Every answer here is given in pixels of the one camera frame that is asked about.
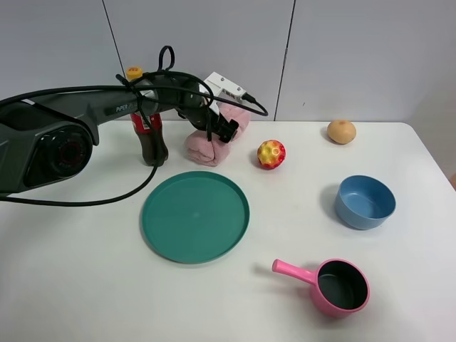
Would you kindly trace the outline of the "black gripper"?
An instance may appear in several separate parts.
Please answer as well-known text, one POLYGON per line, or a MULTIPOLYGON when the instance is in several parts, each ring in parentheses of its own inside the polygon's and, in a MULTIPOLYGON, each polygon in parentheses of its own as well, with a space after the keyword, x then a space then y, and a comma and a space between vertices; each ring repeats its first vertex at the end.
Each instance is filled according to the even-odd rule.
POLYGON ((203 131, 208 141, 211 141, 212 135, 215 134, 221 142, 229 143, 237 134, 237 121, 228 121, 221 113, 217 114, 207 106, 178 108, 177 113, 181 118, 188 120, 195 129, 203 131))

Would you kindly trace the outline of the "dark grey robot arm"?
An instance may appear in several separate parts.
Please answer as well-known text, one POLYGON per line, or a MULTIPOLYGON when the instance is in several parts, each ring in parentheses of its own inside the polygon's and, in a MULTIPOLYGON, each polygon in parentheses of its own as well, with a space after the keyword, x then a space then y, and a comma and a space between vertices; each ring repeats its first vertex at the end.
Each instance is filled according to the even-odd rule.
POLYGON ((88 164, 98 127, 142 110, 175 109, 198 130, 230 142, 238 123, 211 109, 196 77, 146 73, 120 86, 40 90, 1 102, 1 193, 21 193, 70 179, 88 164))

